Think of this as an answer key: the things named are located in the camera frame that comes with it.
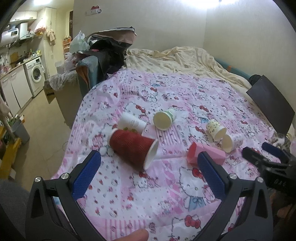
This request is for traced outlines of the left hand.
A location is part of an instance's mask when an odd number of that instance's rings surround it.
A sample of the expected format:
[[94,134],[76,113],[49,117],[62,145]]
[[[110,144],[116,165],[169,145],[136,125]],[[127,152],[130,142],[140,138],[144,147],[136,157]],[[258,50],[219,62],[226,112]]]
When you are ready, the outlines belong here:
[[149,233],[146,229],[138,229],[131,234],[117,238],[114,241],[147,241],[149,239]]

